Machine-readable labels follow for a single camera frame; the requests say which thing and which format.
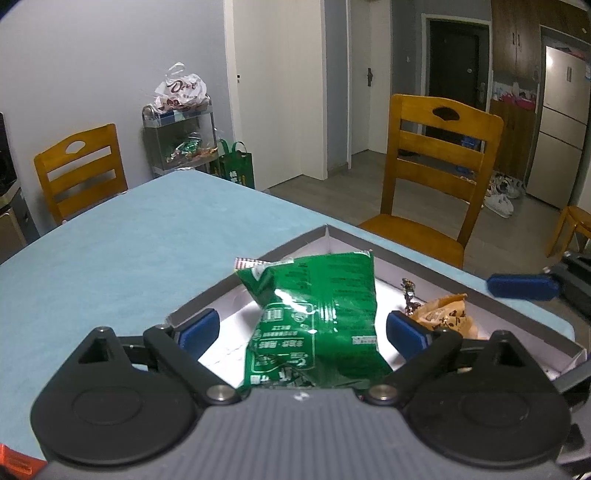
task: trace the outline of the orange handle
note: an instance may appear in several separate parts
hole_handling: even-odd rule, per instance
[[[18,480],[31,480],[47,462],[15,452],[0,443],[0,465]]]

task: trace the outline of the cabinet door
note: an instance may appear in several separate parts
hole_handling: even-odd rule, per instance
[[[589,28],[589,14],[574,5],[560,2],[562,17],[566,22],[565,33],[591,43],[591,28]]]
[[[542,42],[537,0],[516,0],[517,66],[519,78],[540,81]]]
[[[561,8],[562,3],[560,0],[539,0],[540,23],[555,30],[566,31],[568,25]]]
[[[515,73],[517,34],[510,0],[492,0],[492,67],[496,72]]]
[[[532,137],[535,128],[535,111],[525,110],[516,105],[510,105],[513,123],[514,155],[509,175],[523,180],[527,164],[530,161]]]
[[[505,122],[501,144],[496,154],[495,170],[523,180],[530,159],[535,112],[510,103],[491,100],[491,113]]]
[[[500,116],[505,123],[503,127],[503,135],[501,137],[501,143],[499,144],[499,150],[496,152],[495,170],[502,173],[506,173],[510,170],[512,152],[513,152],[513,133],[512,133],[512,118],[509,114],[509,104],[505,102],[498,102],[491,100],[490,113],[493,115]]]

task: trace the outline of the table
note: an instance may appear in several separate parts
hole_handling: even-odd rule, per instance
[[[0,443],[42,458],[31,405],[94,327],[140,335],[227,277],[236,257],[259,257],[327,223],[486,292],[480,278],[325,215],[201,172],[171,173],[0,265]],[[571,325],[552,313],[504,303],[574,339]]]

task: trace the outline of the green tote bag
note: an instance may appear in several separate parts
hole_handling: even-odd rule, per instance
[[[255,177],[252,170],[252,154],[246,151],[246,146],[242,142],[235,142],[232,151],[228,148],[228,143],[225,140],[221,139],[220,143],[224,155],[219,158],[219,176],[253,189],[255,187]],[[237,145],[242,145],[245,151],[237,150]]]

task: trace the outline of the plastic bag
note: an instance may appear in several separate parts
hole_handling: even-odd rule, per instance
[[[237,270],[263,314],[244,388],[368,388],[392,369],[378,352],[374,258],[317,255]]]
[[[175,63],[168,69],[165,81],[155,90],[154,108],[160,113],[170,110],[186,110],[201,105],[207,98],[207,86],[197,75],[181,76],[183,63]]]

